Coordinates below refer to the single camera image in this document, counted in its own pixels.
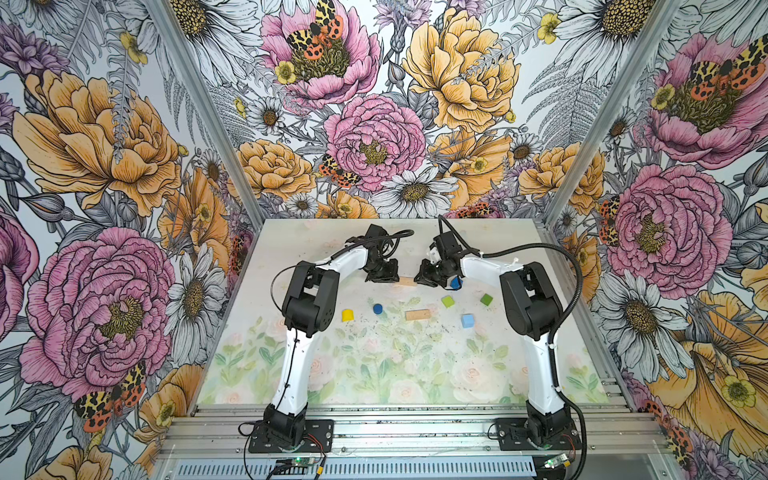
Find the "light blue wooden cube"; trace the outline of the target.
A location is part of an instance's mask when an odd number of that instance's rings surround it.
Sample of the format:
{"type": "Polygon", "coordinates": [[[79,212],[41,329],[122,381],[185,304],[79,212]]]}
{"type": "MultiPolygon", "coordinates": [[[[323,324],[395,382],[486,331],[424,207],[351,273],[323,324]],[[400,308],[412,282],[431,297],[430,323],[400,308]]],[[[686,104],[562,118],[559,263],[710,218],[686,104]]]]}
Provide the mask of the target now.
{"type": "Polygon", "coordinates": [[[461,323],[464,328],[473,328],[475,326],[475,317],[473,314],[463,314],[461,323]]]}

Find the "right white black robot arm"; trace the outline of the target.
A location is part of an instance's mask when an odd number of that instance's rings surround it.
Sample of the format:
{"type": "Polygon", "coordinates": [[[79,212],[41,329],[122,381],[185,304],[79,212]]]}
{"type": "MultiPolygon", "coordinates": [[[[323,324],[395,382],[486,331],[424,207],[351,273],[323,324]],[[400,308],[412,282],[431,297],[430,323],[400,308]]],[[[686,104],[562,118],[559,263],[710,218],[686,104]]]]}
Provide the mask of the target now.
{"type": "Polygon", "coordinates": [[[526,250],[557,251],[572,257],[547,243],[528,243],[486,255],[462,244],[456,233],[444,232],[433,238],[415,282],[447,290],[453,281],[468,279],[500,289],[507,322],[523,338],[529,381],[527,420],[522,427],[512,427],[510,434],[544,449],[575,429],[571,407],[559,385],[556,360],[557,332],[573,306],[562,305],[543,264],[498,260],[526,250]]]}

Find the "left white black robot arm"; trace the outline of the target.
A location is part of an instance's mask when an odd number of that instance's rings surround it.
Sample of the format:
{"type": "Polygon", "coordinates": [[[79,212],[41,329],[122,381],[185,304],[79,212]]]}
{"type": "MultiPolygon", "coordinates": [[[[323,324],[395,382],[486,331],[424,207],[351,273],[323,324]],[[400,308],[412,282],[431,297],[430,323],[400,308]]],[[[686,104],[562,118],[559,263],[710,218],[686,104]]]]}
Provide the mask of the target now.
{"type": "Polygon", "coordinates": [[[292,276],[280,306],[287,329],[286,356],[278,388],[264,410],[261,430],[265,440],[284,450],[299,448],[307,436],[309,377],[317,341],[331,325],[341,282],[363,271],[372,283],[399,281],[394,253],[405,230],[390,234],[372,224],[362,236],[349,238],[325,259],[302,260],[290,267],[292,276]]]}

